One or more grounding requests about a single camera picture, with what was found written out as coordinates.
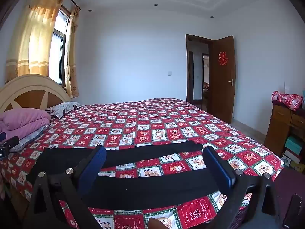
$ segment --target wooden headboard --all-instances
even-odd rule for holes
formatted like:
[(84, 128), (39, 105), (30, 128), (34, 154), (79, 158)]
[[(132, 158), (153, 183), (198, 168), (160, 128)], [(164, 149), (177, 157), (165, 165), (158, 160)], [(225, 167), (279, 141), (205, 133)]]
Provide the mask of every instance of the wooden headboard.
[(67, 101), (70, 97), (58, 83), (37, 74), (17, 77), (0, 89), (0, 113), (20, 107), (44, 110)]

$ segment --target yellow curtain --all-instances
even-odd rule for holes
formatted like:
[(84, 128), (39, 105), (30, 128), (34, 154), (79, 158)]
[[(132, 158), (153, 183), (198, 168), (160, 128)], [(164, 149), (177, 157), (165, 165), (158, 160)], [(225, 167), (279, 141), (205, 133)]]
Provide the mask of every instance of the yellow curtain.
[(28, 0), (11, 39), (6, 82), (25, 74), (49, 76), (52, 35), (62, 1)]
[(66, 34), (66, 45), (65, 45), (65, 80), (66, 90), (70, 98), (78, 97), (78, 86), (76, 80), (76, 66), (74, 56), (74, 39), (75, 32), (77, 29), (77, 19), (79, 14), (79, 7), (74, 7), (71, 11), (69, 18), (67, 34)]

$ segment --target window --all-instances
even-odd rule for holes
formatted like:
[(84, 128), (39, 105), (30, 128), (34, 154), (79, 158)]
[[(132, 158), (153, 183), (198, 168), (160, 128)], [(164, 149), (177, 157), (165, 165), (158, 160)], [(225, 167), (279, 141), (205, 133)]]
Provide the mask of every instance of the window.
[(62, 6), (56, 17), (50, 49), (49, 76), (65, 87), (64, 55), (69, 14)]

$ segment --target door handle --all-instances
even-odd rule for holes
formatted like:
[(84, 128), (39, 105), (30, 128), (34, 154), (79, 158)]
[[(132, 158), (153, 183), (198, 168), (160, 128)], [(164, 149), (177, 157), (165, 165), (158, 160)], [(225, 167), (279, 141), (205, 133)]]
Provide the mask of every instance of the door handle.
[(228, 81), (229, 83), (231, 83), (232, 87), (233, 87), (233, 82), (234, 82), (234, 79), (232, 79), (232, 81)]

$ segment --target red checkered bedspread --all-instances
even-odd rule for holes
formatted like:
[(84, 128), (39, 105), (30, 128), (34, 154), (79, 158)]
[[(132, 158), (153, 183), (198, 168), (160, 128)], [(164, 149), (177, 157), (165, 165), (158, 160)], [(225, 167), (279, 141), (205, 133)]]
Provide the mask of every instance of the red checkered bedspread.
[[(32, 186), (25, 176), (45, 147), (126, 149), (193, 140), (212, 146), (222, 159), (246, 174), (268, 172), (274, 179), (284, 163), (266, 147), (246, 137), (225, 122), (186, 101), (162, 98), (140, 102), (88, 105), (52, 122), (35, 142), (0, 162), (1, 173), (28, 200)], [(116, 178), (150, 177), (205, 168), (202, 151), (183, 152), (101, 169), (99, 175)], [(150, 217), (168, 228), (186, 229), (211, 220), (226, 196), (220, 192), (184, 204), (139, 211), (112, 211), (90, 208), (104, 229), (144, 229)], [(242, 207), (249, 202), (246, 196)], [(62, 202), (71, 226), (75, 220)]]

